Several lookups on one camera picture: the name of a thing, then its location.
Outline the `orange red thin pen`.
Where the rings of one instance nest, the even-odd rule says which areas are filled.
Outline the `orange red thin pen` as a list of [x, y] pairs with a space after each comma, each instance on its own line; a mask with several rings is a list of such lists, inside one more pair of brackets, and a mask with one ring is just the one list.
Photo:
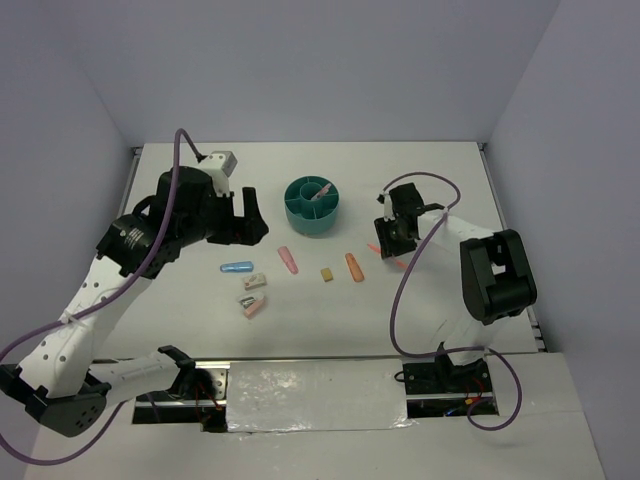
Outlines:
[[368, 243], [367, 244], [368, 248], [371, 249], [374, 253], [376, 253], [377, 255], [380, 256], [380, 258], [384, 261], [388, 261], [393, 263], [395, 266], [397, 266], [398, 268], [402, 269], [402, 270], [406, 270], [408, 265], [406, 263], [404, 263], [403, 261], [397, 259], [394, 256], [388, 256], [388, 257], [384, 257], [382, 255], [382, 250], [379, 246], [376, 246], [374, 244]]

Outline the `red highlighter pen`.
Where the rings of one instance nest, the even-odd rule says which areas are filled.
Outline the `red highlighter pen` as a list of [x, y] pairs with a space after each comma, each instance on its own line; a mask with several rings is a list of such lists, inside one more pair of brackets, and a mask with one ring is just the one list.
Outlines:
[[331, 184], [327, 183], [326, 185], [324, 185], [318, 192], [316, 192], [313, 197], [311, 198], [312, 201], [317, 201], [320, 198], [322, 198], [323, 196], [325, 196], [331, 189]]

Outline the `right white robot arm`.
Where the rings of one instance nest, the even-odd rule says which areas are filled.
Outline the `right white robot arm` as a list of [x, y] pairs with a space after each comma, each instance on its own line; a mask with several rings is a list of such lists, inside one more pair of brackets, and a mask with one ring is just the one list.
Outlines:
[[436, 334], [436, 348], [449, 357], [434, 371], [436, 383], [457, 391], [469, 377], [468, 364], [482, 357], [505, 317], [516, 317], [537, 300], [537, 288], [518, 232], [492, 231], [451, 213], [450, 207], [427, 204], [415, 184], [385, 188], [377, 201], [383, 215], [374, 220], [382, 259], [396, 260], [425, 252], [428, 240], [454, 257], [459, 286], [459, 314]]

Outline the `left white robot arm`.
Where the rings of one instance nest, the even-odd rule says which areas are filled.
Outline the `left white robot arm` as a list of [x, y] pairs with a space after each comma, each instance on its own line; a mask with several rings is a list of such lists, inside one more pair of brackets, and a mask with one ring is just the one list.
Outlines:
[[196, 363], [178, 348], [97, 364], [96, 355], [133, 302], [182, 249], [206, 241], [254, 246], [268, 234], [256, 190], [242, 190], [244, 213], [218, 180], [194, 167], [164, 172], [155, 194], [117, 218], [97, 246], [89, 273], [51, 333], [17, 364], [1, 368], [1, 389], [40, 425], [68, 438], [108, 407], [165, 391], [175, 399], [196, 385]]

